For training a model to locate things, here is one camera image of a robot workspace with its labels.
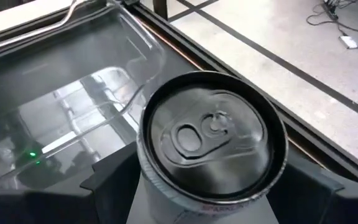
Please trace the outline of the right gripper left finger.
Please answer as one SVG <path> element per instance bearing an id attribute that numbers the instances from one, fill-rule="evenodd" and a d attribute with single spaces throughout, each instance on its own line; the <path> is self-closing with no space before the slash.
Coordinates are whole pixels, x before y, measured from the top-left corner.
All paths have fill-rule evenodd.
<path id="1" fill-rule="evenodd" d="M 140 178 L 134 142 L 43 190 L 0 190 L 0 224 L 126 224 Z"/>

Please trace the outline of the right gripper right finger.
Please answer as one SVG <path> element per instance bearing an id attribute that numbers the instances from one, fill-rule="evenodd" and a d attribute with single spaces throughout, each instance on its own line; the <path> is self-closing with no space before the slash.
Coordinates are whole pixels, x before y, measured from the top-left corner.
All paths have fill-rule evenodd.
<path id="1" fill-rule="evenodd" d="M 358 224 L 357 178 L 327 170 L 292 147 L 267 198 L 279 224 Z"/>

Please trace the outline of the black-top silver soda can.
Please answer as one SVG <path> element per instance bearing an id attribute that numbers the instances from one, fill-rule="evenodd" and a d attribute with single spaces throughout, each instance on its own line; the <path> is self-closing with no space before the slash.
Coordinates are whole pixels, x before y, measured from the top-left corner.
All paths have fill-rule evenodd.
<path id="1" fill-rule="evenodd" d="M 287 164 L 287 132 L 243 80 L 190 72 L 143 106 L 137 155 L 157 224 L 213 224 L 266 197 Z"/>

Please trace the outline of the clear plastic bin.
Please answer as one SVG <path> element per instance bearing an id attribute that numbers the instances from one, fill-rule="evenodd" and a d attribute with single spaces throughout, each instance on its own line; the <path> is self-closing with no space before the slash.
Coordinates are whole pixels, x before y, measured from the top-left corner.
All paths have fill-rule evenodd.
<path id="1" fill-rule="evenodd" d="M 0 43 L 0 190 L 46 189 L 132 142 L 166 59 L 114 3 Z"/>

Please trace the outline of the white power adapter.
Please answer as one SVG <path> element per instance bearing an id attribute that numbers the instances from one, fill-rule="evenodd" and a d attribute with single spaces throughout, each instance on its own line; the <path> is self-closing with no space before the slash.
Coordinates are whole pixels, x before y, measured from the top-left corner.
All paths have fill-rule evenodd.
<path id="1" fill-rule="evenodd" d="M 356 41 L 348 35 L 339 36 L 339 40 L 345 45 L 345 47 L 347 49 L 357 49 L 358 48 Z"/>

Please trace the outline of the black power strip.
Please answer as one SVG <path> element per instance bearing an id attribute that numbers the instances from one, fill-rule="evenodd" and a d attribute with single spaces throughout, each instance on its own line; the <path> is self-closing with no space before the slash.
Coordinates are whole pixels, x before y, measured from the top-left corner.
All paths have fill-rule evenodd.
<path id="1" fill-rule="evenodd" d="M 338 16 L 336 9 L 339 7 L 340 0 L 323 0 L 322 7 L 330 19 L 336 21 Z"/>

